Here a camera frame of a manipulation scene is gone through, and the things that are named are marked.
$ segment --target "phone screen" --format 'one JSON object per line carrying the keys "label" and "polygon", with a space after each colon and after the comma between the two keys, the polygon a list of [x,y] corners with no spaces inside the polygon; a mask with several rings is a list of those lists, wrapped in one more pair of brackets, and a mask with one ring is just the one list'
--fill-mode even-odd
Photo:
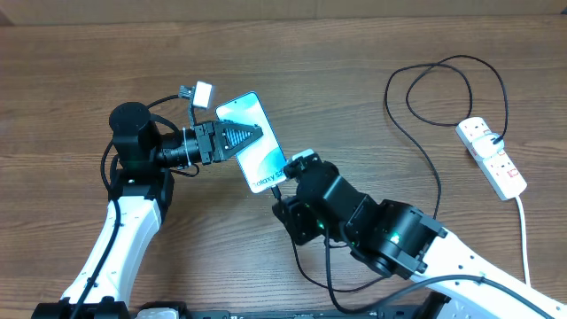
{"label": "phone screen", "polygon": [[221,121],[262,128],[263,136],[237,153],[238,164],[252,192],[264,191],[285,180],[284,153],[255,92],[220,105],[216,115]]}

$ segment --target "robotic arm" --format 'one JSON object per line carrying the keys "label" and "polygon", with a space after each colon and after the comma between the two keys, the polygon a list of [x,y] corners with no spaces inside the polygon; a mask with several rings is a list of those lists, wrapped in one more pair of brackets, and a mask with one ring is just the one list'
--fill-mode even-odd
{"label": "robotic arm", "polygon": [[[262,136],[259,127],[222,121],[196,123],[193,106],[195,100],[203,99],[198,88],[180,90],[179,97],[189,100],[190,128],[183,128],[183,132],[150,113],[149,107],[155,103],[147,107],[128,102],[112,112],[113,140],[107,151],[114,145],[118,157],[111,165],[112,182],[107,185],[110,203],[105,225],[85,266],[61,300],[39,304],[33,318],[129,318],[137,270],[171,204],[172,172],[194,176],[170,168],[227,160]],[[173,133],[160,134],[156,122],[169,126]],[[122,169],[114,172],[118,159]],[[391,200],[378,204],[313,151],[297,154],[283,171],[298,182],[296,195],[279,198],[272,210],[295,244],[304,245],[320,235],[326,241],[345,242],[356,260],[378,274],[398,275],[417,283],[406,292],[428,286],[483,317],[567,317],[565,305],[497,269],[440,222],[408,204]],[[328,286],[332,288],[330,275]],[[400,294],[358,309],[340,306],[332,289],[330,296],[344,313],[368,313]],[[171,316],[165,317],[190,318],[182,302],[151,306],[171,311]]]}
{"label": "robotic arm", "polygon": [[[297,180],[296,195],[272,210],[297,245],[319,235],[345,242],[356,260],[378,274],[410,279],[419,283],[415,288],[427,285],[483,318],[567,316],[563,304],[496,268],[418,208],[387,199],[377,204],[358,192],[313,151],[294,156],[283,171]],[[348,309],[337,303],[332,289],[330,296],[345,313],[370,311],[393,299]]]}
{"label": "robotic arm", "polygon": [[[209,165],[228,160],[262,137],[261,128],[257,126],[227,121],[196,123],[193,107],[196,101],[206,106],[210,93],[210,90],[203,93],[202,84],[180,90],[179,97],[189,100],[191,124],[191,128],[183,128],[183,132],[138,102],[119,105],[111,113],[113,140],[105,154],[113,145],[122,169],[113,172],[116,162],[111,165],[111,201],[105,225],[87,262],[63,293],[61,301],[38,305],[32,317],[67,318],[72,314],[71,317],[91,318],[114,314],[112,317],[129,318],[128,303],[136,273],[172,201],[174,178],[170,168],[193,166],[198,170],[196,163]],[[160,134],[156,122],[170,127],[173,133]],[[104,170],[104,159],[101,168]],[[120,228],[114,235],[117,216]],[[101,260],[102,268],[97,269]],[[86,288],[89,291],[81,300]],[[75,311],[76,304],[82,309]]]}

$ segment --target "power outlet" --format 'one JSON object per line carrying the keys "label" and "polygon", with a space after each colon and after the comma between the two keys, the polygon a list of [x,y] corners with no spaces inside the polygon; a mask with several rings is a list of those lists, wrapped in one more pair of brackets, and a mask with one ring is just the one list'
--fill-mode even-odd
{"label": "power outlet", "polygon": [[477,152],[472,147],[473,141],[492,134],[482,118],[468,118],[459,123],[455,130],[501,200],[515,198],[525,190],[525,179],[503,149],[489,158],[478,159]]}

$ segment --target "black cable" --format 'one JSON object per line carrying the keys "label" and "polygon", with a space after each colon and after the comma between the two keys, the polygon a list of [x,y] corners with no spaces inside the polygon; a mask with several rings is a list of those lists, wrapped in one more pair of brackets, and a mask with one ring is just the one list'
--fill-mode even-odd
{"label": "black cable", "polygon": [[[111,194],[111,196],[113,194],[113,189],[111,188],[111,185],[108,183],[108,180],[106,180],[105,162],[106,162],[106,157],[108,156],[108,152],[112,147],[113,147],[113,142],[111,141],[108,144],[108,146],[106,146],[105,152],[103,153],[103,157],[100,160],[100,167],[101,167],[100,176],[103,180],[103,183],[105,184],[106,189],[108,190],[108,193]],[[117,163],[118,163],[118,155],[114,156],[113,162],[111,163],[111,173],[110,173],[111,178],[115,177],[115,170]],[[87,285],[85,286],[85,289],[82,291],[81,297],[79,297],[79,300],[77,300],[77,303],[74,305],[73,313],[70,316],[71,319],[77,318],[77,315],[81,310],[81,306],[85,302],[85,299],[87,299],[90,289],[92,289],[93,285],[97,281],[98,275],[100,274],[100,269],[102,269],[102,267],[105,265],[106,258],[108,258],[108,255],[110,254],[110,251],[113,248],[114,241],[116,241],[116,237],[118,236],[118,230],[120,229],[120,217],[121,217],[120,205],[118,204],[118,200],[116,198],[112,198],[111,201],[114,203],[114,210],[116,212],[116,217],[114,218],[113,233],[111,234],[110,239],[108,239],[108,244],[106,244],[106,248],[103,251],[103,254],[100,256],[100,260],[98,260],[98,264],[95,267],[95,270],[93,270],[92,275],[90,275],[90,278],[87,279]]]}
{"label": "black cable", "polygon": [[[327,244],[329,243],[329,236],[330,236],[330,232],[329,232],[329,228],[325,226],[325,241],[327,242]],[[498,284],[490,279],[487,279],[485,277],[482,276],[471,276],[471,275],[448,275],[448,276],[438,276],[438,277],[433,277],[430,279],[426,279],[423,280],[422,282],[419,283],[415,283],[415,284],[411,284],[410,286],[401,289],[393,294],[391,294],[388,297],[385,297],[381,300],[378,300],[376,302],[373,302],[367,306],[364,307],[358,307],[355,309],[350,309],[350,308],[346,308],[341,306],[338,301],[337,298],[335,297],[335,293],[333,290],[333,285],[332,285],[332,278],[331,278],[331,272],[330,272],[330,248],[328,246],[325,246],[325,267],[327,269],[327,286],[329,287],[327,290],[329,291],[329,296],[330,296],[330,300],[332,301],[333,305],[337,308],[338,311],[344,313],[344,314],[360,314],[360,313],[364,313],[367,311],[371,311],[371,310],[377,310],[380,307],[385,306],[386,304],[407,295],[410,292],[416,291],[417,289],[420,288],[424,288],[427,285],[430,284],[435,284],[435,283],[439,283],[439,282],[443,282],[443,281],[450,281],[450,280],[470,280],[470,281],[475,281],[478,282],[479,284],[488,284],[504,293],[507,293],[509,296],[511,296],[512,298],[520,301],[521,303],[525,304],[528,308],[530,308],[531,310],[533,310],[534,312],[538,313],[539,315],[543,316],[544,318],[552,318],[553,317],[551,315],[548,315],[545,311],[543,311],[541,308],[537,307],[536,305],[534,305],[533,303],[531,303],[529,300],[527,300],[526,298],[522,297],[521,295],[519,295],[517,292],[512,291],[511,289],[509,289],[508,287],[502,285],[502,284]]]}
{"label": "black cable", "polygon": [[169,96],[169,97],[164,97],[164,98],[161,98],[161,99],[159,99],[159,100],[157,100],[157,101],[155,101],[155,102],[149,103],[147,107],[148,107],[148,109],[151,109],[151,108],[153,108],[155,105],[162,104],[162,103],[164,103],[164,102],[171,101],[171,100],[174,100],[174,99],[176,99],[176,98],[179,98],[179,96],[178,96],[178,95],[173,95],[173,96]]}
{"label": "black cable", "polygon": [[[311,284],[318,285],[319,287],[324,288],[324,289],[329,289],[329,287],[327,287],[326,285],[321,284],[321,283],[315,281],[314,279],[311,279],[311,277],[309,277],[309,276],[305,273],[305,271],[304,271],[303,268],[301,267],[301,263],[299,262],[299,256],[298,256],[297,246],[296,246],[295,243],[293,242],[293,239],[291,240],[291,246],[293,247],[293,254],[295,255],[295,263],[298,265],[299,273],[301,273],[301,275],[302,275],[308,282],[310,282]],[[353,288],[353,289],[335,289],[335,288],[333,288],[333,291],[334,291],[334,292],[359,292],[359,291],[361,291],[361,290],[363,290],[363,289],[366,289],[366,288],[370,287],[372,284],[378,283],[378,282],[380,282],[380,281],[382,281],[382,280],[384,280],[384,277],[381,276],[381,277],[378,277],[378,278],[372,280],[371,282],[368,282],[368,283],[366,283],[366,284],[363,284],[363,285],[360,286],[360,287],[356,287],[356,288]]]}
{"label": "black cable", "polygon": [[330,249],[347,248],[347,247],[348,247],[348,244],[330,245],[330,246],[329,246]]}
{"label": "black cable", "polygon": [[[280,191],[279,187],[277,187],[277,185],[274,186],[274,187],[272,187],[272,193],[274,194],[274,197],[276,198],[277,203],[280,205],[280,209],[283,210],[283,209],[282,209],[282,192]],[[314,279],[311,279],[311,277],[308,276],[308,275],[305,273],[305,271],[304,271],[303,268],[301,267],[301,262],[299,261],[298,248],[297,248],[297,246],[295,245],[295,243],[293,242],[293,238],[291,238],[291,236],[290,236],[290,240],[291,240],[291,247],[293,247],[293,255],[295,256],[295,263],[296,263],[297,266],[298,266],[299,273],[300,273],[308,282],[310,282],[311,284],[315,284],[315,285],[317,285],[317,286],[319,286],[319,287],[321,287],[321,288],[324,288],[324,289],[329,289],[326,285],[321,284],[321,283],[315,281]],[[333,247],[333,248],[342,248],[343,246],[331,246],[331,247]],[[359,291],[361,291],[361,290],[363,290],[363,289],[366,289],[366,288],[370,287],[372,284],[375,284],[375,283],[378,283],[378,282],[382,281],[383,279],[384,279],[383,277],[379,277],[379,278],[374,279],[374,280],[372,280],[372,281],[370,281],[370,282],[368,282],[368,283],[366,283],[366,284],[363,284],[363,285],[360,286],[360,287],[356,287],[356,288],[353,288],[353,289],[333,289],[333,291],[334,291],[334,292],[359,292]]]}
{"label": "black cable", "polygon": [[418,68],[418,67],[428,67],[425,71],[423,71],[419,76],[416,77],[416,79],[411,83],[411,85],[409,86],[408,89],[408,93],[406,93],[406,106],[408,107],[408,110],[414,114],[414,116],[416,118],[418,118],[421,121],[424,121],[426,123],[429,123],[431,125],[437,125],[437,126],[442,126],[442,127],[452,127],[452,126],[457,126],[459,124],[459,122],[456,123],[439,123],[439,122],[435,122],[435,121],[429,121],[427,119],[425,119],[424,117],[420,116],[416,111],[414,111],[414,109],[411,107],[410,103],[409,103],[409,93],[411,92],[411,90],[414,88],[414,86],[416,85],[416,83],[421,80],[425,75],[427,75],[432,68],[434,67],[445,67],[445,68],[449,68],[452,69],[453,71],[457,72],[463,79],[465,84],[467,85],[467,90],[469,91],[469,111],[467,112],[467,115],[464,117],[464,120],[468,119],[470,117],[470,114],[472,113],[472,89],[470,88],[470,83],[469,80],[467,79],[467,77],[464,75],[463,72],[461,72],[458,68],[454,67],[454,66],[450,66],[447,64],[443,64],[443,62],[448,61],[449,59],[453,59],[453,58],[470,58],[470,59],[474,59],[482,64],[484,64],[485,66],[488,66],[488,68],[490,68],[494,74],[496,75],[496,77],[498,78],[498,81],[500,82],[500,85],[502,87],[502,94],[504,96],[504,110],[505,110],[505,119],[504,119],[504,130],[502,131],[502,134],[496,138],[493,143],[497,144],[498,142],[500,142],[500,140],[502,140],[502,138],[504,137],[504,135],[506,134],[506,130],[508,129],[508,117],[509,117],[509,106],[508,106],[508,96],[506,94],[506,87],[504,86],[504,81],[502,80],[502,78],[500,77],[500,75],[498,74],[498,72],[496,71],[496,69],[494,69],[494,67],[492,67],[490,64],[488,64],[487,62],[485,62],[484,60],[480,59],[480,58],[475,58],[472,56],[467,56],[467,55],[455,55],[453,57],[449,57],[449,58],[444,58],[442,60],[440,60],[440,62],[437,63],[424,63],[424,64],[418,64],[418,65],[414,65],[414,66],[406,66],[406,67],[402,67],[396,71],[394,71],[394,73],[392,75],[390,75],[390,78],[388,79],[388,82],[386,84],[386,88],[385,88],[385,92],[384,92],[384,107],[386,109],[386,112],[388,113],[388,116],[390,117],[390,120],[392,120],[393,124],[405,135],[409,138],[409,140],[415,145],[417,146],[417,148],[419,149],[419,151],[423,154],[423,156],[425,157],[425,159],[427,160],[429,166],[431,167],[431,171],[433,173],[433,176],[435,177],[435,181],[437,183],[437,203],[435,204],[435,210],[433,211],[433,219],[437,219],[437,214],[439,212],[439,203],[441,202],[441,193],[442,193],[442,187],[441,187],[441,180],[439,178],[439,173],[437,172],[437,169],[435,168],[435,166],[433,165],[433,162],[431,161],[429,155],[427,155],[427,152],[423,149],[423,147],[405,130],[401,127],[400,124],[398,124],[398,122],[393,118],[392,113],[390,112],[390,106],[388,105],[388,90],[390,88],[390,83],[392,82],[393,77],[403,71],[407,71],[410,69],[414,69],[414,68]]}
{"label": "black cable", "polygon": [[106,157],[108,156],[108,152],[112,148],[113,148],[113,141],[110,141],[106,146],[105,152],[103,152],[102,159],[100,160],[100,177],[103,179],[103,184],[105,185],[106,191],[108,192],[110,192],[111,188],[110,188],[110,184],[108,183],[108,180],[106,179],[105,163],[106,163]]}
{"label": "black cable", "polygon": [[198,175],[198,173],[201,171],[201,169],[200,169],[200,168],[197,166],[197,164],[195,164],[195,163],[193,163],[193,164],[191,164],[191,165],[192,165],[194,168],[197,169],[197,171],[196,171],[195,173],[193,173],[193,174],[192,174],[192,173],[185,173],[185,172],[178,171],[178,170],[175,170],[175,169],[170,169],[169,171],[170,171],[171,173],[178,174],[178,175],[182,175],[182,176],[195,177],[195,176]]}

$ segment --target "wooden table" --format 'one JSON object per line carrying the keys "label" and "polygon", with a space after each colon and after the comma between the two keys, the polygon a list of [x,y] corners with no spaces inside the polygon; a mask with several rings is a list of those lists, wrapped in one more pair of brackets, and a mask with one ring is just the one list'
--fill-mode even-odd
{"label": "wooden table", "polygon": [[[98,163],[108,115],[150,103],[179,85],[211,82],[218,105],[255,90],[287,156],[314,148],[360,191],[430,214],[437,195],[419,151],[387,118],[382,98],[397,68],[470,54],[506,82],[506,148],[529,186],[524,200],[533,286],[567,302],[567,19],[343,19],[162,23],[0,29],[0,316],[29,317],[58,300],[90,254],[105,216]],[[501,89],[472,61],[455,61],[475,94],[473,115],[501,131]],[[453,128],[425,124],[404,106],[418,71],[392,83],[392,112],[431,155],[443,181],[439,219],[496,266],[523,279],[517,206],[502,202]],[[457,74],[438,70],[411,96],[435,121],[466,113]],[[187,125],[185,104],[155,111]],[[198,113],[212,119],[214,111]],[[291,195],[287,183],[283,193]],[[330,309],[327,292],[296,269],[268,192],[252,194],[234,160],[176,177],[174,202],[136,278],[132,307],[186,300],[191,309]],[[322,240],[300,247],[306,272],[324,280]],[[337,286],[376,275],[333,252]],[[342,297],[363,304],[408,283],[394,278]],[[426,292],[402,302],[421,302]]]}

